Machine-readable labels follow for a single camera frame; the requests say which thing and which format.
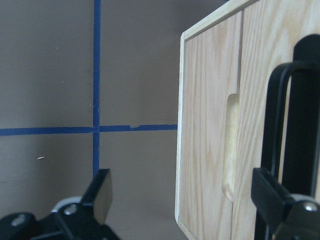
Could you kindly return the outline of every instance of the light wood panel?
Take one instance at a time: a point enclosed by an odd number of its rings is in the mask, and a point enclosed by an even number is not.
[[[254,238],[252,169],[261,162],[269,76],[277,65],[292,61],[301,38],[320,33],[319,23],[319,0],[260,0],[244,10],[233,240]]]
[[[187,41],[182,52],[176,219],[189,239],[230,239],[232,202],[222,179],[227,101],[238,92],[241,23],[239,12]]]
[[[230,0],[184,32],[184,39],[189,40],[223,20],[242,11],[258,0]]]

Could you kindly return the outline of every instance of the wooden drawer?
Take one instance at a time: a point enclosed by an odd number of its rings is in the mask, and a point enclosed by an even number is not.
[[[231,0],[182,34],[175,217],[189,239],[254,238],[269,76],[319,22],[318,0]]]

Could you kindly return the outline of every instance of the cabinet edge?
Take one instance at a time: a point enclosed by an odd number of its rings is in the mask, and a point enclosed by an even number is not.
[[[188,226],[186,226],[186,224],[180,218],[178,218],[177,223],[189,240],[198,240],[198,238],[195,237],[195,235],[189,230]]]
[[[217,10],[200,20],[198,23],[187,29],[183,36],[187,41],[196,35],[201,34],[205,30],[226,20],[230,16],[242,11],[246,7],[252,5],[258,0],[231,0],[219,7]]]
[[[180,169],[181,169],[181,140],[182,140],[182,118],[183,118],[183,91],[185,72],[185,34],[182,33],[180,39],[180,68],[179,68],[179,97],[178,97],[178,129],[176,148],[176,173],[175,173],[175,220],[178,223],[180,211]]]

